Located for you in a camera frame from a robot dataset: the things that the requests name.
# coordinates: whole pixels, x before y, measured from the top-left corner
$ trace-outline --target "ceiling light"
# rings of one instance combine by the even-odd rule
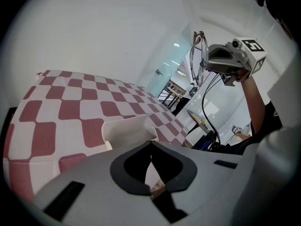
[[[186,74],[184,74],[184,73],[182,73],[182,72],[180,72],[180,71],[178,71],[178,70],[177,70],[177,72],[178,72],[180,75],[186,76]]]
[[[178,64],[177,62],[175,62],[175,61],[173,61],[173,60],[172,60],[171,62],[174,62],[176,65],[180,65],[180,64]]]

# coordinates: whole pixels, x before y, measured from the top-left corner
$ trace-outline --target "black shirt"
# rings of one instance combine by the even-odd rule
[[[215,149],[217,153],[228,153],[242,155],[246,147],[250,144],[259,143],[269,133],[279,130],[282,127],[279,116],[276,114],[275,108],[271,102],[265,106],[265,114],[260,130],[255,134],[254,128],[251,122],[252,136],[236,145],[230,147],[221,146]]]

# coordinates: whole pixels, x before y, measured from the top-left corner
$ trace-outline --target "camera lens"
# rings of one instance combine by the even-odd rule
[[[233,41],[232,45],[233,45],[233,47],[237,48],[238,47],[238,42],[237,41]]]

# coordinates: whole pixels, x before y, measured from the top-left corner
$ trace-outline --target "red and white tablecloth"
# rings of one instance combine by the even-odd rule
[[[4,146],[4,175],[11,189],[31,200],[51,179],[107,150],[104,121],[142,114],[160,141],[181,146],[183,125],[142,87],[83,73],[46,71],[18,106]]]

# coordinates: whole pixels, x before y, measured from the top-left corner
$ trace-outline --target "door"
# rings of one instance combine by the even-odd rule
[[[146,87],[146,90],[154,97],[157,98],[160,95],[182,60],[185,59],[185,56],[191,49],[191,40],[190,25],[188,25],[177,40],[170,45],[171,48],[168,54],[165,59],[159,63],[150,83]]]

